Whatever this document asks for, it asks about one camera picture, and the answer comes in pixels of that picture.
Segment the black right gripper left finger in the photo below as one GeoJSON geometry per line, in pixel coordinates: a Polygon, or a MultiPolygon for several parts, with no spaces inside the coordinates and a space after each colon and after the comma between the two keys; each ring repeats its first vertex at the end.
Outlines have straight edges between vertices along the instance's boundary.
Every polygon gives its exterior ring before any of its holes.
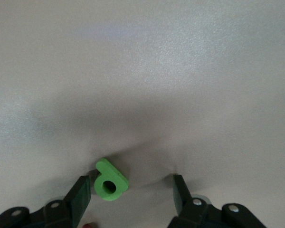
{"type": "Polygon", "coordinates": [[[80,176],[63,199],[56,199],[31,213],[13,207],[0,214],[0,228],[76,228],[90,202],[88,176],[80,176]]]}

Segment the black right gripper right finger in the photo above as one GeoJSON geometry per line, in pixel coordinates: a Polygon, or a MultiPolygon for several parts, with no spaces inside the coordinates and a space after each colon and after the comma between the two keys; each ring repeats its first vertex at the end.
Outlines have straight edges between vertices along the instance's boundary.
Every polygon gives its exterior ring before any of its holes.
{"type": "Polygon", "coordinates": [[[245,206],[229,203],[218,209],[204,196],[192,196],[182,175],[173,175],[174,228],[264,228],[245,206]]]}

